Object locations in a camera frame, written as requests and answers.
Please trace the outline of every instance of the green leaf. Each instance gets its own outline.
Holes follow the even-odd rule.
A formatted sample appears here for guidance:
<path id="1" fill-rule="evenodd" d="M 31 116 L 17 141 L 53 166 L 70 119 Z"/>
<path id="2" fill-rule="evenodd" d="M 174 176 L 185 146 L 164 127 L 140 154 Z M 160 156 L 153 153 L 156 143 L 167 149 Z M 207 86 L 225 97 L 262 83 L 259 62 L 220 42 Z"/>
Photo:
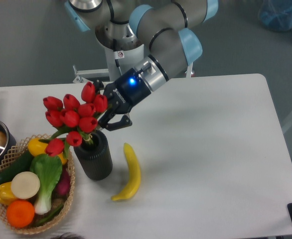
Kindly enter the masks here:
<path id="1" fill-rule="evenodd" d="M 36 156 L 30 166 L 40 180 L 40 189 L 34 203 L 35 213 L 45 214 L 51 209 L 52 192 L 62 174 L 62 162 L 58 156 L 50 157 L 47 154 Z"/>
<path id="2" fill-rule="evenodd" d="M 38 141 L 41 142 L 41 143 L 50 143 L 51 139 L 41 138 Z"/>
<path id="3" fill-rule="evenodd" d="M 68 127 L 68 126 L 62 126 L 62 127 L 58 128 L 58 131 L 55 132 L 55 133 L 51 136 L 50 139 L 54 139 L 54 138 L 56 138 L 56 137 L 58 137 L 58 136 L 60 136 L 60 135 L 62 135 L 62 134 L 69 133 L 69 132 L 71 132 L 71 131 L 73 131 L 73 130 L 74 130 L 74 128 L 70 128 L 70 127 Z"/>
<path id="4" fill-rule="evenodd" d="M 63 156 L 64 158 L 68 158 L 68 150 L 70 148 L 70 144 L 65 141 L 64 143 L 64 151 L 63 151 Z"/>

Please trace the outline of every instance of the blue led light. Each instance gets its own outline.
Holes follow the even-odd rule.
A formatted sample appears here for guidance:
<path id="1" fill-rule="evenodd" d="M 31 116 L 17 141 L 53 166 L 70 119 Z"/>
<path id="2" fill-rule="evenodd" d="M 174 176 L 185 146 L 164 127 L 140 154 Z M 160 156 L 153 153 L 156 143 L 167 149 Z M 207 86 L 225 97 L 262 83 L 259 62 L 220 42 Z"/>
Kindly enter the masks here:
<path id="1" fill-rule="evenodd" d="M 129 83 L 131 86 L 136 85 L 136 80 L 134 78 L 129 78 Z"/>

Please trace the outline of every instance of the red tulip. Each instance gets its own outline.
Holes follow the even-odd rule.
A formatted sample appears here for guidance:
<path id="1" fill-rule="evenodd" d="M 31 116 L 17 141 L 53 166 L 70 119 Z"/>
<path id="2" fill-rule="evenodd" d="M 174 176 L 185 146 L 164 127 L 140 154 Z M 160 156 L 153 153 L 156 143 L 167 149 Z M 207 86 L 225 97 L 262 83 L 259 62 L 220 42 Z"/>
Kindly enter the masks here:
<path id="1" fill-rule="evenodd" d="M 63 152 L 64 149 L 64 142 L 59 139 L 55 138 L 48 143 L 45 153 L 48 154 L 48 156 L 54 157 L 56 155 L 59 155 L 61 152 Z"/>
<path id="2" fill-rule="evenodd" d="M 90 117 L 95 113 L 95 106 L 93 103 L 83 104 L 77 109 L 77 113 L 81 117 Z"/>
<path id="3" fill-rule="evenodd" d="M 66 136 L 66 142 L 73 147 L 80 146 L 82 143 L 82 136 L 77 131 L 71 131 Z"/>
<path id="4" fill-rule="evenodd" d="M 63 108 L 63 102 L 53 96 L 44 98 L 43 104 L 49 111 L 60 111 Z"/>
<path id="5" fill-rule="evenodd" d="M 62 110 L 60 119 L 66 126 L 74 128 L 78 125 L 80 116 L 75 111 Z"/>
<path id="6" fill-rule="evenodd" d="M 60 111 L 47 111 L 45 112 L 45 116 L 47 121 L 54 127 L 61 127 L 64 123 L 60 119 L 61 112 Z"/>
<path id="7" fill-rule="evenodd" d="M 103 113 L 107 109 L 107 98 L 103 95 L 97 95 L 94 99 L 96 112 Z"/>
<path id="8" fill-rule="evenodd" d="M 74 95 L 66 94 L 63 98 L 64 106 L 66 110 L 76 110 L 81 105 Z"/>
<path id="9" fill-rule="evenodd" d="M 98 121 L 94 117 L 83 117 L 78 126 L 85 133 L 91 133 L 97 126 Z"/>
<path id="10" fill-rule="evenodd" d="M 92 103 L 95 98 L 95 86 L 92 82 L 87 82 L 83 87 L 81 98 L 86 103 Z"/>

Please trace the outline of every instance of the white table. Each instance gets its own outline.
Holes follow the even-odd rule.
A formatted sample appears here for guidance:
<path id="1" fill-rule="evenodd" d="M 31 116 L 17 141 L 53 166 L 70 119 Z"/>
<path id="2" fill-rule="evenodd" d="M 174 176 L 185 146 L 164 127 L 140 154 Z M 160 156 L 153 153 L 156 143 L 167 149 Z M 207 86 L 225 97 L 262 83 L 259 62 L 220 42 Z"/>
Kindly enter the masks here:
<path id="1" fill-rule="evenodd" d="M 0 120 L 17 141 L 53 133 L 42 98 L 80 97 L 83 84 L 0 88 Z M 100 182 L 75 160 L 67 217 L 33 238 L 64 232 L 87 239 L 237 239 L 292 234 L 292 163 L 262 75 L 173 79 L 131 112 L 133 126 L 104 130 L 114 169 Z M 142 184 L 110 200 L 128 179 L 133 146 Z M 0 238 L 21 238 L 0 222 Z"/>

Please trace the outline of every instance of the fake vegetable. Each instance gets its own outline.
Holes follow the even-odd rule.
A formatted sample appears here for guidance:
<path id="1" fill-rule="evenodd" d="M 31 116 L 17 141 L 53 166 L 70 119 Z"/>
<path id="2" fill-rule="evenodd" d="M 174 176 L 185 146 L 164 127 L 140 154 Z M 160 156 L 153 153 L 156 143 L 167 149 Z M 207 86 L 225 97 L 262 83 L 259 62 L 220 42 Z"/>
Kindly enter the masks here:
<path id="1" fill-rule="evenodd" d="M 16 174 L 28 171 L 33 158 L 28 150 L 21 154 L 8 168 L 0 173 L 0 185 L 11 182 Z"/>
<path id="2" fill-rule="evenodd" d="M 130 172 L 130 179 L 124 189 L 119 194 L 111 197 L 113 201 L 127 200 L 132 198 L 138 191 L 141 184 L 140 164 L 138 163 L 133 148 L 128 143 L 124 143 L 124 154 Z"/>
<path id="3" fill-rule="evenodd" d="M 61 195 L 65 196 L 69 193 L 71 188 L 71 178 L 68 174 L 66 168 L 63 168 L 60 181 L 57 183 L 55 187 L 55 191 Z"/>
<path id="4" fill-rule="evenodd" d="M 37 221 L 33 226 L 34 227 L 39 227 L 49 221 L 51 221 L 56 215 L 58 215 L 60 213 L 60 211 L 63 209 L 64 204 L 60 204 L 59 206 L 57 206 L 57 208 L 55 208 L 54 210 L 52 210 L 52 212 L 49 213 L 49 215 L 45 218 L 42 218 L 41 220 Z"/>
<path id="5" fill-rule="evenodd" d="M 41 138 L 33 138 L 27 145 L 28 150 L 34 157 L 45 153 L 45 149 L 48 145 L 47 143 L 40 142 L 40 140 Z M 58 157 L 61 159 L 63 165 L 67 163 L 67 159 L 63 156 L 63 153 L 60 153 Z"/>
<path id="6" fill-rule="evenodd" d="M 8 206 L 17 199 L 11 191 L 11 182 L 0 185 L 0 203 Z"/>
<path id="7" fill-rule="evenodd" d="M 51 209 L 51 196 L 62 173 L 62 163 L 59 157 L 50 157 L 47 154 L 36 156 L 31 164 L 30 171 L 40 179 L 40 189 L 34 203 L 36 214 L 45 214 Z"/>
<path id="8" fill-rule="evenodd" d="M 12 193 L 20 199 L 33 197 L 40 188 L 40 180 L 35 173 L 21 172 L 11 182 Z"/>
<path id="9" fill-rule="evenodd" d="M 34 206 L 25 200 L 14 201 L 6 210 L 7 221 L 15 228 L 24 228 L 29 225 L 34 215 Z"/>

